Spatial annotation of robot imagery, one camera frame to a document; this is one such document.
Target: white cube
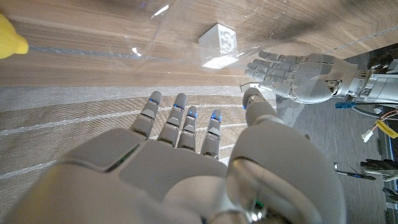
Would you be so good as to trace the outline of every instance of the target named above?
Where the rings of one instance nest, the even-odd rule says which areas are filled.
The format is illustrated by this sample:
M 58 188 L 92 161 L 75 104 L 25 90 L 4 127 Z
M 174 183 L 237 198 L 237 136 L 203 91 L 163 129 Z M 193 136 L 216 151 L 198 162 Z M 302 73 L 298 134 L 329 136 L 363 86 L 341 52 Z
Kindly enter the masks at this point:
M 202 67 L 220 69 L 238 61 L 235 31 L 216 24 L 199 38 Z

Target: yellow plush toy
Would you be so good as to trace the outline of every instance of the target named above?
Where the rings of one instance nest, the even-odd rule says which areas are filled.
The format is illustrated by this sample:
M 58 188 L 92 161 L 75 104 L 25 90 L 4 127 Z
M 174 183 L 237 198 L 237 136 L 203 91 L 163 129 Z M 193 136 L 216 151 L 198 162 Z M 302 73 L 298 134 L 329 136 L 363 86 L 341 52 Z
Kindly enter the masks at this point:
M 12 24 L 0 14 L 0 59 L 12 54 L 26 54 L 28 49 L 25 38 L 17 34 Z

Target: yellow tag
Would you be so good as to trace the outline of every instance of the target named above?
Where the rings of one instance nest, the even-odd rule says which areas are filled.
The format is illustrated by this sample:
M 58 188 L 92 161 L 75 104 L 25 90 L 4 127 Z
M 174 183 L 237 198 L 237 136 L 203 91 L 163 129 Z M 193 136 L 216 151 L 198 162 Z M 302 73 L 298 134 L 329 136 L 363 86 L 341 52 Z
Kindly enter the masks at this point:
M 390 136 L 391 138 L 395 139 L 396 137 L 398 137 L 398 133 L 396 133 L 393 129 L 391 129 L 390 127 L 388 127 L 384 122 L 382 122 L 381 120 L 377 120 L 376 121 L 376 125 L 380 128 L 381 131 L 383 131 L 384 133 L 386 133 L 388 136 Z

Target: wooden table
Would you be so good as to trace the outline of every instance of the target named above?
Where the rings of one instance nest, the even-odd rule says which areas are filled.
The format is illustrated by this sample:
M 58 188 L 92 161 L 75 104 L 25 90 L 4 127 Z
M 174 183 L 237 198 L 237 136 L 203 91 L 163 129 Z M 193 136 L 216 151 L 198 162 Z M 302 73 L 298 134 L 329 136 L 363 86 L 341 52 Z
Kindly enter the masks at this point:
M 260 50 L 348 58 L 398 42 L 396 0 L 3 0 L 0 12 L 30 45 L 0 61 L 2 86 L 240 85 Z M 217 22 L 241 55 L 209 70 L 198 38 Z

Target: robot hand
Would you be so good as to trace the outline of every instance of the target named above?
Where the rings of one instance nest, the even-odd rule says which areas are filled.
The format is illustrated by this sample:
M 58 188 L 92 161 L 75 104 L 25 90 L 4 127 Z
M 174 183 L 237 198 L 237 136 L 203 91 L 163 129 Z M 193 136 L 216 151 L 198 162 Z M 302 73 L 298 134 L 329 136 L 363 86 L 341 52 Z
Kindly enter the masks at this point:
M 246 75 L 259 81 L 261 88 L 296 102 L 321 103 L 361 90 L 355 83 L 351 84 L 359 75 L 358 66 L 334 56 L 311 54 L 298 57 L 263 51 L 259 56 L 266 61 L 255 59 L 248 63 Z
M 149 137 L 160 98 L 153 92 L 129 130 L 112 129 L 61 157 L 5 223 L 346 223 L 331 161 L 284 125 L 259 90 L 244 94 L 248 127 L 228 167 L 218 161 L 220 111 L 195 153 L 197 110 L 185 111 L 183 93 L 157 140 Z
M 385 182 L 398 179 L 398 162 L 392 160 L 366 159 L 366 162 L 361 162 L 361 167 L 368 174 L 383 175 L 383 181 Z

